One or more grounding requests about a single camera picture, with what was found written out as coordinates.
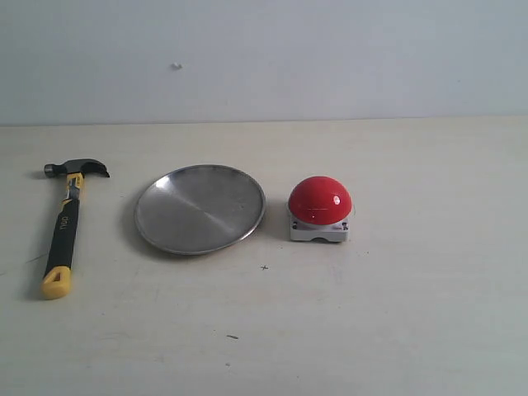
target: table surface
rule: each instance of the table surface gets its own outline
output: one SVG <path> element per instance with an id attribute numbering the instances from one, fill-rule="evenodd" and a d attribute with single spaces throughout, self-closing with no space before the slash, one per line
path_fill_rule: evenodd
<path id="1" fill-rule="evenodd" d="M 482 117 L 0 129 L 0 394 L 526 394 L 527 128 Z M 85 157 L 111 178 L 87 178 L 72 293 L 43 301 L 64 181 L 42 167 Z M 263 223 L 207 256 L 157 252 L 134 204 L 197 163 L 255 177 Z M 350 242 L 288 240 L 285 203 L 315 174 L 349 188 Z"/>

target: metal plate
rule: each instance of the metal plate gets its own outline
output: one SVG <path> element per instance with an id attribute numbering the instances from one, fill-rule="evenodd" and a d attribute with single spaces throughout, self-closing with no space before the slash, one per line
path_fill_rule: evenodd
<path id="1" fill-rule="evenodd" d="M 204 254 L 246 238 L 266 208 L 262 188 L 249 175 L 221 165 L 195 165 L 168 173 L 139 198 L 135 223 L 156 248 Z"/>

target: claw hammer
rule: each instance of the claw hammer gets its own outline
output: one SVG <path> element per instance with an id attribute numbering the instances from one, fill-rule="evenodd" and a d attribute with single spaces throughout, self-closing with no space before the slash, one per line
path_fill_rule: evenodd
<path id="1" fill-rule="evenodd" d="M 70 159 L 62 165 L 49 163 L 44 166 L 47 177 L 66 175 L 66 196 L 57 216 L 53 240 L 49 249 L 48 265 L 42 280 L 42 293 L 46 299 L 59 299 L 69 293 L 73 245 L 79 216 L 79 200 L 88 173 L 110 177 L 106 166 L 95 159 Z"/>

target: red button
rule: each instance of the red button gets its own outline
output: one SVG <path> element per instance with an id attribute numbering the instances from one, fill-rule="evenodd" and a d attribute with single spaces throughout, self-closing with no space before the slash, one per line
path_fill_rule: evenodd
<path id="1" fill-rule="evenodd" d="M 291 192 L 290 212 L 305 223 L 327 225 L 345 219 L 352 210 L 352 198 L 339 181 L 326 176 L 304 179 Z"/>

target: yellow and black handle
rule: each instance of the yellow and black handle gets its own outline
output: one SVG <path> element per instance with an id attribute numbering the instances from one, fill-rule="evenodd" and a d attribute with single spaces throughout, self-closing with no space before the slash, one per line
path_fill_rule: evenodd
<path id="1" fill-rule="evenodd" d="M 66 196 L 62 201 L 62 210 L 57 216 L 48 265 L 42 280 L 41 289 L 46 299 L 64 297 L 71 289 L 73 245 L 77 232 L 84 177 L 81 172 L 70 173 L 66 181 Z"/>

